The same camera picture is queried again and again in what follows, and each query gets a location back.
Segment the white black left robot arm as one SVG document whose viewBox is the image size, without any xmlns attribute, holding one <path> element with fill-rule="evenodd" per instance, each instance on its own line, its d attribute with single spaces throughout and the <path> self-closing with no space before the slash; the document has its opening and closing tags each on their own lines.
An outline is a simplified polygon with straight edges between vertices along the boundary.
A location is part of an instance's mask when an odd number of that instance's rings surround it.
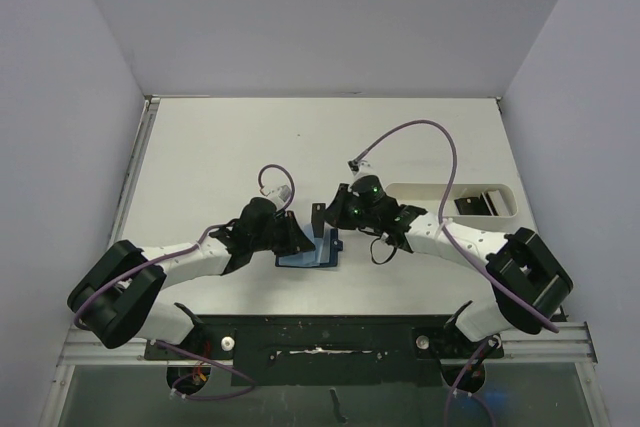
<svg viewBox="0 0 640 427">
<path fill-rule="evenodd" d="M 114 243 L 72 290 L 67 305 L 74 325 L 108 349 L 142 338 L 166 342 L 177 355 L 190 358 L 202 349 L 202 323 L 183 304 L 159 300 L 162 290 L 231 274 L 257 252 L 286 257 L 314 249 L 293 212 L 254 197 L 239 217 L 206 228 L 195 242 L 154 248 L 129 240 Z"/>
</svg>

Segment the black credit card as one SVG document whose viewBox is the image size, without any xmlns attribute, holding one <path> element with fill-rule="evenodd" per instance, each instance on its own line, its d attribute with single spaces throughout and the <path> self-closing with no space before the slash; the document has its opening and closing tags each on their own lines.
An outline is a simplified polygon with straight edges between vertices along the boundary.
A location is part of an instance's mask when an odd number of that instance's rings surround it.
<svg viewBox="0 0 640 427">
<path fill-rule="evenodd" d="M 458 197 L 454 204 L 461 216 L 493 216 L 494 211 L 490 206 L 489 199 L 485 193 L 477 196 Z"/>
<path fill-rule="evenodd" d="M 325 203 L 314 203 L 311 208 L 311 227 L 314 238 L 323 238 L 325 232 Z"/>
</svg>

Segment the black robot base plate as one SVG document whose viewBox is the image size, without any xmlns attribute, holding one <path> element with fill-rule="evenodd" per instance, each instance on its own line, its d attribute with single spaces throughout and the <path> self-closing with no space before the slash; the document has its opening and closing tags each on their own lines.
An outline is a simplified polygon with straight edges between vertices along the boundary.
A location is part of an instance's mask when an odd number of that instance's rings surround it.
<svg viewBox="0 0 640 427">
<path fill-rule="evenodd" d="M 439 386 L 476 349 L 447 315 L 206 315 L 185 350 L 210 353 L 241 372 L 244 386 Z"/>
</svg>

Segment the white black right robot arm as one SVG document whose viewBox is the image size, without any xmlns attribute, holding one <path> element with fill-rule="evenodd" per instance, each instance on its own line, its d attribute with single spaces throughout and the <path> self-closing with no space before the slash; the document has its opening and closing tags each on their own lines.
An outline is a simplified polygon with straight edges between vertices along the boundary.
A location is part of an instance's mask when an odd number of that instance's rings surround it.
<svg viewBox="0 0 640 427">
<path fill-rule="evenodd" d="M 371 174 L 340 184 L 325 220 L 339 230 L 380 237 L 397 250 L 471 267 L 491 284 L 493 297 L 459 310 L 445 331 L 446 346 L 456 355 L 469 355 L 481 340 L 509 329 L 530 335 L 558 331 L 552 317 L 573 282 L 531 229 L 504 233 L 458 224 L 399 203 Z"/>
</svg>

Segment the blue leather card holder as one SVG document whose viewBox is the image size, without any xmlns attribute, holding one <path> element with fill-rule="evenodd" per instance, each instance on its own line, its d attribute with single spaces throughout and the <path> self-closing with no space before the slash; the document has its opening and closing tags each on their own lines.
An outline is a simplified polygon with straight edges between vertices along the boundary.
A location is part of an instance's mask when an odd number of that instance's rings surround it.
<svg viewBox="0 0 640 427">
<path fill-rule="evenodd" d="M 307 224 L 303 227 L 303 233 L 314 244 L 314 250 L 290 256 L 278 256 L 275 260 L 276 267 L 320 269 L 338 266 L 339 255 L 344 247 L 337 229 L 325 227 L 323 235 L 316 237 L 312 226 Z"/>
</svg>

